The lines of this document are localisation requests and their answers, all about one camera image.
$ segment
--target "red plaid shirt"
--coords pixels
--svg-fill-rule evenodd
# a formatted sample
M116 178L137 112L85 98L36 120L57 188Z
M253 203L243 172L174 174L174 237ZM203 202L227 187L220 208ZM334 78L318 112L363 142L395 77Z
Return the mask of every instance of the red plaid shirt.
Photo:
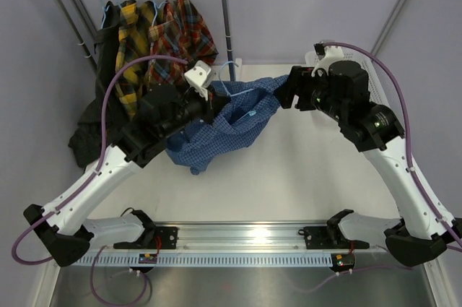
M169 1L159 10L158 25L149 28L151 55L175 56L189 62L202 60L213 64L218 50L209 28L197 9L189 0ZM168 82L181 84L186 65L168 60L149 62L146 73L148 84Z

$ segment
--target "perforated panel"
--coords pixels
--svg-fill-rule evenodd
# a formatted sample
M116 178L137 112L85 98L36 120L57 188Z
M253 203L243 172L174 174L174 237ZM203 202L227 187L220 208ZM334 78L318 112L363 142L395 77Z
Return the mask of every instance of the perforated panel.
M96 253L75 266L91 266ZM102 253L96 266L105 267L331 267L330 254L160 254Z
M387 97L385 96L385 92L383 91L383 87L378 79L377 72L375 72L371 60L356 51L350 51L345 48L342 48L342 51L344 52L346 60L356 61L369 74L369 91L371 100L375 103L389 106ZM305 54L305 63L308 66L315 66L318 61L319 59L315 51Z

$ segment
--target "metal pole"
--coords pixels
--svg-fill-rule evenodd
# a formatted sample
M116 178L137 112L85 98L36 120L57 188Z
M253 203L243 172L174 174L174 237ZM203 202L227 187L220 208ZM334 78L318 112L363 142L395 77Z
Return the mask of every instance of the metal pole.
M54 0L56 2L56 4L58 5L59 9L63 12L64 16L66 17L67 21L69 22L69 24L71 25L71 28L72 30L74 31L74 34L76 35L77 37L77 40L79 41L77 44L79 46L82 47L82 49L84 50L84 58L86 58L93 71L96 73L96 62L95 60L92 58L92 54L90 53L90 50L88 49L87 45L85 44L85 41L84 39L82 38L82 36L80 35L77 27L75 26L74 22L72 21L72 18L71 16L69 15L69 12L67 12L67 9L66 7L64 6L63 4L63 1L62 0Z
M87 28L88 33L90 34L90 37L92 40L95 40L96 36L96 27L95 24L93 23L90 15L88 14L87 9L85 8L85 5L83 4L82 0L71 0L72 5L74 5L74 8L77 12L77 14L80 16L80 19L84 23L84 26Z
M372 50L370 51L371 54L374 56L377 56L378 52L382 48L384 42L386 41L387 37L390 35L391 28L394 26L396 19L399 17L401 11L404 8L404 5L406 4L407 0L398 0L395 3L395 6L391 10L390 15L388 16L385 25L383 26L382 30L380 31L379 36L374 42L374 46L372 47Z
M228 55L228 61L234 61L232 57L232 44L231 44L231 27L230 27L230 10L228 7L228 0L222 0L223 8L223 20L225 23L225 37L226 37L226 52ZM235 66L233 63L229 64L230 68L230 80L236 80Z
M230 16L228 12L228 0L222 0L223 6L223 20L225 21L225 37L226 37L226 52L228 55L228 61L234 61L232 57L232 44L231 44L231 28L230 28ZM228 65L230 68L230 80L236 80L235 66L233 64Z

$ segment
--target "cable clip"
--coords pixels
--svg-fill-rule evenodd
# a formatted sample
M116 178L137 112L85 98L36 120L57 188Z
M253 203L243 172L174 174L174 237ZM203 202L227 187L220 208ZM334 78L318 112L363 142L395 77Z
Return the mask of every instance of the cable clip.
M96 167L90 168L89 171L90 171L91 173L94 173L96 176L99 176L100 173L102 173L101 170L98 171L98 170L96 169Z
M445 222L446 224L449 224L448 219L445 216L443 216L442 218L436 218L436 221L438 223L444 223Z

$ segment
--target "plaid shirt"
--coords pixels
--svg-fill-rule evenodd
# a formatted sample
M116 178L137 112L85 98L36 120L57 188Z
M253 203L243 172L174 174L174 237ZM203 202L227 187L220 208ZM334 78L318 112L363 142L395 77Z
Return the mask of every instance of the plaid shirt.
M218 50L204 19L189 0L175 0L174 4L167 1L157 20L161 23L149 28L151 55L175 56L189 61L189 64L198 60L213 64ZM187 68L168 60L152 60L148 82L179 85L185 82L183 73Z
M125 64L142 56L162 54L175 56L187 61L202 60L212 64L218 51L204 19L189 0L169 1L160 9L156 24L154 5L146 1L139 7L136 1L122 4L120 27L118 31L119 49L115 72ZM137 102L146 93L149 84L168 82L181 84L186 65L171 61L150 61L137 63L128 68L115 86L115 92L128 117L136 114Z
M115 72L130 61L149 55L148 32L154 19L154 5L150 1L138 7L135 0L129 0L122 6ZM115 93L130 119L136 113L138 100L145 93L143 78L146 71L147 63L137 63L123 73L115 86Z

